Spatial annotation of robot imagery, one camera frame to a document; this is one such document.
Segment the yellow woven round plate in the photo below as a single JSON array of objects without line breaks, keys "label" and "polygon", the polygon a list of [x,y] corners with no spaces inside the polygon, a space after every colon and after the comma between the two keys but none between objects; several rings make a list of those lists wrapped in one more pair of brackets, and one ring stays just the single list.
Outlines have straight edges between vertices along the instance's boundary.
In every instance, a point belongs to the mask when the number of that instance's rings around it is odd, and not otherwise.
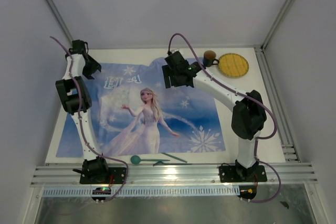
[{"label": "yellow woven round plate", "polygon": [[220,56],[217,65],[219,71],[230,78],[240,78],[249,71],[248,61],[236,53],[227,53]]}]

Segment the blue pink Elsa cloth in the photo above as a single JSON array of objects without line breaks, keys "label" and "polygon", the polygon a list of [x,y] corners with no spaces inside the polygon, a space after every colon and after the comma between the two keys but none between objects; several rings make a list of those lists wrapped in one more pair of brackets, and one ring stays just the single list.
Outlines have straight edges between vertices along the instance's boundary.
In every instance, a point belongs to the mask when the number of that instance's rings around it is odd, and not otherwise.
[{"label": "blue pink Elsa cloth", "polygon": [[191,87],[164,85],[159,58],[149,66],[104,63],[85,85],[91,120],[106,156],[225,150],[215,100]]}]

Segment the teal plastic spoon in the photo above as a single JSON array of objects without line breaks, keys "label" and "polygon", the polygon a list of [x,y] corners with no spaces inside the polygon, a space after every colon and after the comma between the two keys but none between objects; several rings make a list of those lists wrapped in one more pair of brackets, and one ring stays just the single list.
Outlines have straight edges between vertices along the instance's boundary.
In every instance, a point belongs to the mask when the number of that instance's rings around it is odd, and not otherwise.
[{"label": "teal plastic spoon", "polygon": [[167,162],[169,159],[142,159],[140,156],[133,155],[131,156],[130,161],[133,165],[139,165],[142,162]]}]

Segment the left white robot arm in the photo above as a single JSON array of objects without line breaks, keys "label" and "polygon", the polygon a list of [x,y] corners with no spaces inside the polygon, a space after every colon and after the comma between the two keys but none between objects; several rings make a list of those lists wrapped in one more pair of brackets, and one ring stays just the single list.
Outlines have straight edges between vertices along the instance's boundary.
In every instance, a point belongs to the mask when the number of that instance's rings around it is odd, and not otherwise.
[{"label": "left white robot arm", "polygon": [[110,170],[93,130],[90,111],[92,100],[83,80],[93,80],[92,75],[101,71],[101,64],[89,55],[86,41],[73,40],[71,48],[67,49],[63,45],[61,48],[66,53],[67,67],[63,78],[56,81],[55,85],[61,105],[71,115],[81,141],[83,164],[82,169],[76,172],[83,178],[104,183],[110,177]]}]

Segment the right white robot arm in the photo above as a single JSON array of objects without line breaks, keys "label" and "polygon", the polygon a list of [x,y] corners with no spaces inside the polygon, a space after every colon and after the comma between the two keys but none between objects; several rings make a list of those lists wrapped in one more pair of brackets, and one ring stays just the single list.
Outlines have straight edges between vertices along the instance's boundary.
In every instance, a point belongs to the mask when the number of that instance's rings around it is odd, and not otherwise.
[{"label": "right white robot arm", "polygon": [[259,92],[243,93],[228,84],[216,81],[213,74],[204,72],[197,61],[190,64],[179,51],[168,52],[162,67],[165,87],[192,87],[202,90],[225,105],[232,113],[231,128],[238,137],[238,156],[234,177],[246,182],[259,166],[257,138],[267,119]]}]

